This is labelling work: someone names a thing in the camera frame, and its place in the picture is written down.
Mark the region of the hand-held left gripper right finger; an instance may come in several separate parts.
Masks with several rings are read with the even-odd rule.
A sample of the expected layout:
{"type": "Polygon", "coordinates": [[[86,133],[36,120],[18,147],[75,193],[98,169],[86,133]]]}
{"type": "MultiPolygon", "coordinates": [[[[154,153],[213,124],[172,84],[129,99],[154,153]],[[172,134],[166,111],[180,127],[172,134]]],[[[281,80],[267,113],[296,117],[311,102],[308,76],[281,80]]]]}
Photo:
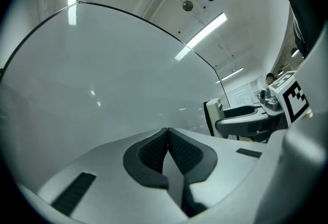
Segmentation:
{"type": "Polygon", "coordinates": [[[265,145],[168,129],[168,150],[183,175],[181,209],[193,217],[219,203],[250,173],[265,145]]]}

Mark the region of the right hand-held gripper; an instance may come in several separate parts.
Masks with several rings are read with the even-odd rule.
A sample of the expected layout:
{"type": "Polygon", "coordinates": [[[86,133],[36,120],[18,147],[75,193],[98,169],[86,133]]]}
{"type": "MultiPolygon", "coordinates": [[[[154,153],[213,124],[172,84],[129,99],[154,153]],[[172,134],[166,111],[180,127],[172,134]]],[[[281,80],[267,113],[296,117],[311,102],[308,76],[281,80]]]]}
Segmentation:
{"type": "Polygon", "coordinates": [[[283,73],[260,91],[259,102],[266,113],[257,113],[259,106],[255,105],[227,108],[223,111],[225,119],[218,120],[215,129],[222,135],[252,138],[269,119],[273,121],[273,130],[280,130],[306,117],[310,105],[295,74],[295,71],[283,73]]]}

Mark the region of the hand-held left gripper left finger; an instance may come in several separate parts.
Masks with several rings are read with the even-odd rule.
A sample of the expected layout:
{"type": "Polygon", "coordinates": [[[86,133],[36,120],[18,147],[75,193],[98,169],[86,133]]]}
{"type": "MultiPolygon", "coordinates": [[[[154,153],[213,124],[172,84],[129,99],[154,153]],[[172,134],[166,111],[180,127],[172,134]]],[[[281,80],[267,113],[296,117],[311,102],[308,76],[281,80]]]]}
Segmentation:
{"type": "Polygon", "coordinates": [[[53,175],[38,195],[83,223],[179,223],[186,214],[162,174],[167,130],[100,145],[53,175]]]}

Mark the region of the large white whiteboard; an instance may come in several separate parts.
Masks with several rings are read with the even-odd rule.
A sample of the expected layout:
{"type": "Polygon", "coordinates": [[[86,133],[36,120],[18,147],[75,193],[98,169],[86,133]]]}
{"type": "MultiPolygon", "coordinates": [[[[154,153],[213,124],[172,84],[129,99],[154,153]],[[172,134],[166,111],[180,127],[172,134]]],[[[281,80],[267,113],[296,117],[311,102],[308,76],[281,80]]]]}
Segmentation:
{"type": "Polygon", "coordinates": [[[209,132],[203,104],[227,101],[215,69],[164,29],[86,3],[32,30],[0,77],[0,153],[37,192],[89,150],[163,127],[209,132]]]}

